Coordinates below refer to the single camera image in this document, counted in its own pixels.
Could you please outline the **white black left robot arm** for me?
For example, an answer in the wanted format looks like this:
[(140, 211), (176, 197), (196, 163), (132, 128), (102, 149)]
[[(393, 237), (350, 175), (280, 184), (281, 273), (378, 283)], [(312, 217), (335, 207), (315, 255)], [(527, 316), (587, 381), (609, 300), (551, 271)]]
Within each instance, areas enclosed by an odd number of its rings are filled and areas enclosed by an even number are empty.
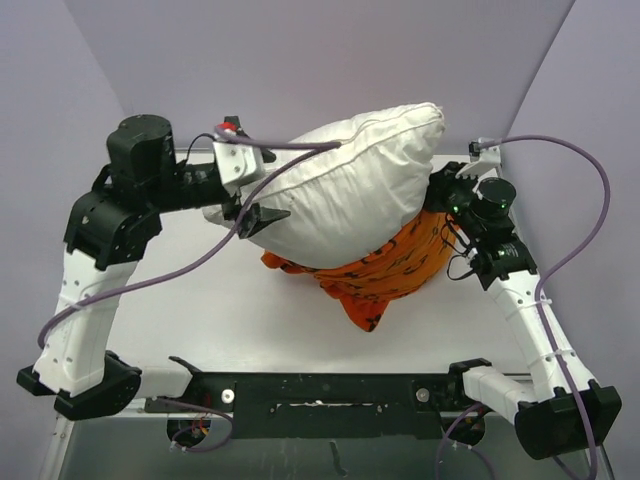
[(264, 177), (280, 145), (251, 139), (234, 116), (211, 139), (211, 161), (193, 164), (177, 159), (172, 126), (158, 115), (128, 117), (108, 136), (108, 163), (69, 215), (59, 300), (38, 335), (40, 356), (17, 376), (30, 394), (52, 397), (66, 419), (112, 416), (137, 398), (168, 397), (183, 411), (202, 402), (204, 387), (183, 360), (142, 366), (107, 343), (121, 297), (135, 290), (131, 276), (161, 233), (164, 214), (218, 206), (243, 238), (286, 217), (239, 195)]

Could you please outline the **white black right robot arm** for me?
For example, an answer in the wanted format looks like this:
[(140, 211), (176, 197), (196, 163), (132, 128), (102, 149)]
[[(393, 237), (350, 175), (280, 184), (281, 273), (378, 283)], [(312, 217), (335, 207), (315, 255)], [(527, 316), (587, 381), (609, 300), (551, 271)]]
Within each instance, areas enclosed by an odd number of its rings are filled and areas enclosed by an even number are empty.
[(472, 168), (449, 162), (432, 173), (424, 207), (444, 214), (445, 231), (459, 240), (471, 274), (510, 326), (531, 384), (482, 359), (459, 362), (446, 399), (459, 409), (479, 402), (498, 413), (536, 460), (599, 447), (621, 410), (620, 395), (582, 362), (540, 288), (537, 266), (509, 216), (514, 186)]

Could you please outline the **orange patterned plush pillowcase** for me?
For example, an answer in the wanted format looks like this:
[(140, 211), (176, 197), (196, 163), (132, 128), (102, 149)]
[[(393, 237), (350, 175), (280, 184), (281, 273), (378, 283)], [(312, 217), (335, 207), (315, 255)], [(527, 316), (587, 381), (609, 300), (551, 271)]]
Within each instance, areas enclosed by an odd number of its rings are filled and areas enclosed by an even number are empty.
[(372, 332), (392, 301), (417, 292), (447, 266), (454, 245), (448, 219), (421, 211), (381, 248), (340, 268), (304, 267), (268, 251), (261, 261), (272, 270), (312, 277), (355, 326)]

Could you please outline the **white pillow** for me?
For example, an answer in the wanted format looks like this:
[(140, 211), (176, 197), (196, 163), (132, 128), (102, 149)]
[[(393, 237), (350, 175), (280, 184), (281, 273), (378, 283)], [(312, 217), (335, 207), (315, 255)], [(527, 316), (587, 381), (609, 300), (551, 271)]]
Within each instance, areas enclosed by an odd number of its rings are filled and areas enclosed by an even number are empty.
[(433, 103), (357, 114), (298, 137), (341, 147), (278, 175), (256, 196), (286, 210), (250, 242), (293, 263), (333, 269), (382, 247), (421, 211), (445, 131)]

